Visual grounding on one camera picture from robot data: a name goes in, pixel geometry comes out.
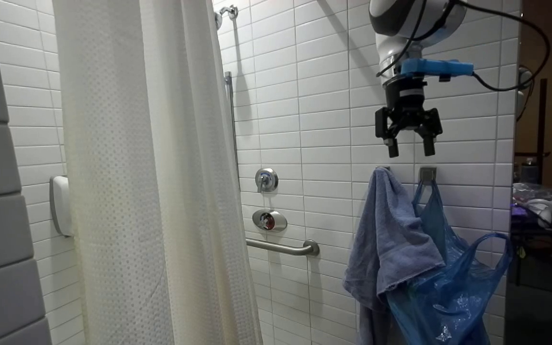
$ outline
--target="metal bracket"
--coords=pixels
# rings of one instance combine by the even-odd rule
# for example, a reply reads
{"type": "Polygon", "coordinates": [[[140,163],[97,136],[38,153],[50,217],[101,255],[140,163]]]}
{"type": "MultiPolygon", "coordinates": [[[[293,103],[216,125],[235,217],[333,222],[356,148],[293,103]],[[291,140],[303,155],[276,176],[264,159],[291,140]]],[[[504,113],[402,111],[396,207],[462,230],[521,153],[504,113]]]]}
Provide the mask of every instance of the metal bracket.
{"type": "Polygon", "coordinates": [[[435,176],[437,176],[437,167],[421,167],[418,171],[418,184],[429,186],[435,182],[435,176]]]}

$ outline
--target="white shower curtain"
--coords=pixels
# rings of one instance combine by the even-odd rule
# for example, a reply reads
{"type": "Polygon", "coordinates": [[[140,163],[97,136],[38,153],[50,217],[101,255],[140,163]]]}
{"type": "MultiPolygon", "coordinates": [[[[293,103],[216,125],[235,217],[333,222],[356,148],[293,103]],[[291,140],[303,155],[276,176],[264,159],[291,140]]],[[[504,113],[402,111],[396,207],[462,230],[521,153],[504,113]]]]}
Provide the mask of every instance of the white shower curtain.
{"type": "Polygon", "coordinates": [[[90,343],[257,345],[209,0],[55,0],[90,343]]]}

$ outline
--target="plastic bag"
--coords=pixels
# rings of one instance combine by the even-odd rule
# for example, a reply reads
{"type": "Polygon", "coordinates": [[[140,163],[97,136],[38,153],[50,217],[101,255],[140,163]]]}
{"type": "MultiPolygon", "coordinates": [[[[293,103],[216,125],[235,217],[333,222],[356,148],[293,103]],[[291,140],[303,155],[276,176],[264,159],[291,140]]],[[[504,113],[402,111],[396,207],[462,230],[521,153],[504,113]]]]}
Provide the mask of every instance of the plastic bag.
{"type": "Polygon", "coordinates": [[[414,203],[421,228],[446,264],[389,291],[393,318],[410,345],[485,345],[488,337],[483,312],[511,261],[510,240],[504,234],[487,234],[467,247],[448,226],[437,186],[431,186],[425,209],[418,205],[419,192],[421,188],[414,203]],[[506,251],[494,268],[475,261],[477,247],[490,238],[506,241],[506,251]]]}

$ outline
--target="towel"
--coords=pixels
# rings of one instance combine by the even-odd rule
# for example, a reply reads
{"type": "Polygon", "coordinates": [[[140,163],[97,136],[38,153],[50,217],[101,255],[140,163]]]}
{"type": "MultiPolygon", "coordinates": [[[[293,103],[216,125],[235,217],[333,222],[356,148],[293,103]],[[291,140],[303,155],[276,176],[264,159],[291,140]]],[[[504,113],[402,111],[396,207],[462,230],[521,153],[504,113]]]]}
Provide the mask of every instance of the towel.
{"type": "Polygon", "coordinates": [[[383,293],[442,264],[406,190],[389,169],[375,169],[343,284],[360,303],[358,343],[385,345],[391,316],[383,293]]]}

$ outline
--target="shower control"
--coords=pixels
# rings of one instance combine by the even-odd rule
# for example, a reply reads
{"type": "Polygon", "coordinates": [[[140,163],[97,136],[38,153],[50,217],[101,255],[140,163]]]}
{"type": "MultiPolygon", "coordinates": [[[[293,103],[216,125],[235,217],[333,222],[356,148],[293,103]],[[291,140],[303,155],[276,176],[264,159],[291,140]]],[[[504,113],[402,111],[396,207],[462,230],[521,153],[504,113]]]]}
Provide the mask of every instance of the shower control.
{"type": "Polygon", "coordinates": [[[287,218],[283,218],[283,215],[280,215],[278,211],[257,211],[253,213],[253,222],[257,228],[266,232],[287,228],[287,218]]]}
{"type": "Polygon", "coordinates": [[[278,174],[272,169],[258,169],[255,184],[258,194],[270,194],[278,188],[278,174]]]}

